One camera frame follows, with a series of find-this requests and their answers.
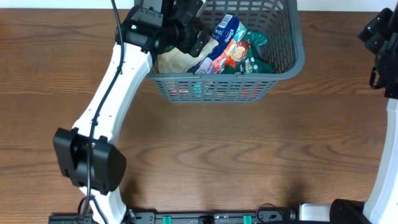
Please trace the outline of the beige paper pouch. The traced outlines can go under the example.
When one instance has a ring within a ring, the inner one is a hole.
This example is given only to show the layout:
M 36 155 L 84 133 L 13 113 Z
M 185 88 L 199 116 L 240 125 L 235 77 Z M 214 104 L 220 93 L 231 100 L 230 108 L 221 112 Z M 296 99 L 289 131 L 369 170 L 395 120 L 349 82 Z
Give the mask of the beige paper pouch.
M 187 73 L 192 67 L 203 61 L 216 46 L 218 46 L 218 42 L 211 38 L 197 57 L 185 54 L 178 48 L 174 48 L 157 57 L 155 71 L 157 73 Z

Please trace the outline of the Kleenex tissue multipack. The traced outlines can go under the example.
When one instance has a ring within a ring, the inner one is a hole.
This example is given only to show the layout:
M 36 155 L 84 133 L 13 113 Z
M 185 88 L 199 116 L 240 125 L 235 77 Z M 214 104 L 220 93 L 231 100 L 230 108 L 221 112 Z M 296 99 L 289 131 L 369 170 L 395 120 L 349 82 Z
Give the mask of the Kleenex tissue multipack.
M 211 35 L 218 44 L 205 58 L 190 68 L 194 74 L 238 73 L 238 64 L 247 55 L 248 30 L 241 21 L 226 14 Z

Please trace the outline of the green Nescafe coffee bag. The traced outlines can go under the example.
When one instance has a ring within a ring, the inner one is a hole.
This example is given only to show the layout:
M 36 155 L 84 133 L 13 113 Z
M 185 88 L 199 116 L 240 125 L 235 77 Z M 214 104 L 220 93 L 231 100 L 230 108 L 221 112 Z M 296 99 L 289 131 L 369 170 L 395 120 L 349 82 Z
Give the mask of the green Nescafe coffee bag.
M 260 32 L 249 30 L 231 53 L 221 73 L 272 73 L 273 67 L 263 61 L 260 48 L 267 44 L 267 38 Z

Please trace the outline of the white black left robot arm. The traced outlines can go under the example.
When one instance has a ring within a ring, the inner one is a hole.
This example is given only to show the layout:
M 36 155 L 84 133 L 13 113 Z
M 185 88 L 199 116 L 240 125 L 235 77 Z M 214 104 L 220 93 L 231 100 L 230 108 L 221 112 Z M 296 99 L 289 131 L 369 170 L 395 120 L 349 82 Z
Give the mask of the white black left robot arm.
M 72 128 L 53 137 L 62 175 L 85 194 L 77 222 L 130 221 L 119 189 L 126 170 L 117 148 L 121 126 L 157 56 L 186 38 L 204 8 L 205 0 L 142 1 L 117 20 L 111 61 L 93 99 Z

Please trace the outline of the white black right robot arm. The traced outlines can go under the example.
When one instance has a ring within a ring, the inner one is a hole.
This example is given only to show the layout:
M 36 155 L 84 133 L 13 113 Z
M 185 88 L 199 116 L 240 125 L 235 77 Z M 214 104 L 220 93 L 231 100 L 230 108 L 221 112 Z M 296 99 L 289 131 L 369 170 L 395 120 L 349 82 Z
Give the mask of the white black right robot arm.
M 397 9 L 384 8 L 359 33 L 375 55 L 369 79 L 384 90 L 387 131 L 376 181 L 365 202 L 338 198 L 331 204 L 302 203 L 284 223 L 397 223 Z

